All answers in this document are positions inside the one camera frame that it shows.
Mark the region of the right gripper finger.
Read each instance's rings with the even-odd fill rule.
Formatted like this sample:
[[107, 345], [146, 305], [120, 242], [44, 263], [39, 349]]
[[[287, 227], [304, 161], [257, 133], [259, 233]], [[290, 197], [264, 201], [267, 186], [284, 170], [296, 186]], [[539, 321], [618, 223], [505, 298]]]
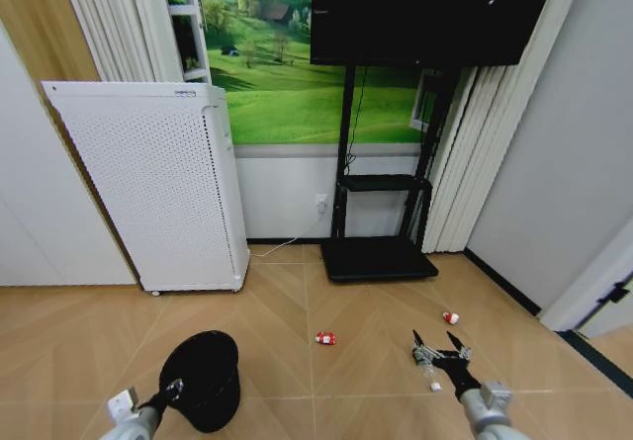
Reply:
[[454, 335], [451, 331], [446, 331], [450, 341], [454, 345], [457, 356], [461, 359], [471, 359], [472, 358], [472, 349], [466, 346], [456, 335]]
[[425, 345], [419, 333], [414, 329], [412, 331], [414, 345], [411, 350], [413, 359], [416, 362], [432, 362], [435, 358], [435, 352], [432, 348]]

